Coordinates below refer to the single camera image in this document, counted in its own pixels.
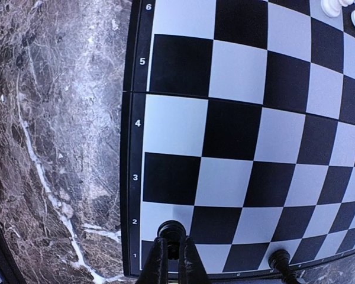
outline black square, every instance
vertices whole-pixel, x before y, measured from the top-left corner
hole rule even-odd
[[[312,21],[312,62],[343,73],[343,32],[321,21]]]
[[[268,51],[264,105],[287,111],[305,112],[309,77],[309,62]]]
[[[268,245],[269,243],[232,245],[224,272],[257,270],[266,254]]]
[[[212,46],[204,38],[156,34],[150,91],[208,96]]]
[[[283,207],[294,164],[254,162],[243,207]]]
[[[151,248],[153,247],[154,242],[153,241],[142,241],[142,261],[141,261],[141,267],[142,269],[144,268],[144,265],[146,264],[146,260],[149,256],[149,252],[151,251]],[[168,271],[169,272],[178,272],[179,271],[179,261],[177,260],[168,260]]]
[[[329,167],[318,204],[341,203],[352,171],[352,167]]]
[[[196,244],[231,244],[241,208],[195,206],[190,236]]]
[[[342,203],[337,216],[331,226],[330,232],[340,232],[348,230],[355,216],[355,202]]]
[[[355,10],[355,4],[343,7],[343,30],[355,38],[355,26],[351,20],[351,13]]]
[[[355,124],[355,79],[343,76],[342,103],[339,120]]]
[[[312,218],[315,206],[286,207],[283,209],[272,241],[302,238]]]
[[[328,165],[333,152],[338,122],[306,115],[298,163]]]
[[[309,262],[317,256],[322,244],[324,243],[326,235],[319,235],[318,237],[303,238],[298,246],[295,255],[292,258],[291,264]]]
[[[269,0],[268,2],[284,6],[286,8],[298,11],[305,15],[310,16],[310,6],[309,1],[292,1],[292,0]]]
[[[146,153],[143,201],[194,205],[200,157]]]
[[[346,236],[344,237],[337,253],[342,253],[346,250],[352,250],[355,246],[355,228],[348,230]]]
[[[203,156],[253,160],[262,107],[210,100]]]
[[[216,40],[267,49],[267,2],[217,0]]]

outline black pawn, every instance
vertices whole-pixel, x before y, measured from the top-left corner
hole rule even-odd
[[[166,239],[169,259],[179,259],[180,240],[185,235],[184,226],[177,221],[166,221],[160,225],[158,237]]]
[[[276,269],[283,275],[282,282],[285,284],[300,284],[297,281],[297,274],[289,268],[291,256],[286,250],[276,250],[268,259],[272,269]]]

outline black chess piece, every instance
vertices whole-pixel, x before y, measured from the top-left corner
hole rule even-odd
[[[184,226],[177,221],[166,221],[159,226],[158,237],[166,239],[169,259],[179,259],[180,241],[185,235]]]
[[[177,221],[164,222],[136,284],[167,284],[168,259],[179,260],[180,284],[210,284],[195,243]]]
[[[286,250],[277,250],[268,259],[268,264],[272,269],[278,270],[282,275],[282,282],[285,284],[300,284],[297,281],[297,274],[289,268],[291,256]]]

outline marble surface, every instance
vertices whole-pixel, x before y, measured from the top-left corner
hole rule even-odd
[[[134,282],[118,192],[130,8],[0,0],[0,225],[29,284]],[[302,274],[355,283],[355,256]]]

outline chessboard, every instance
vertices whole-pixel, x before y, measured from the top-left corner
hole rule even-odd
[[[355,2],[135,0],[125,64],[121,226],[138,276],[167,220],[211,279],[355,253]],[[170,278],[177,264],[170,262]]]

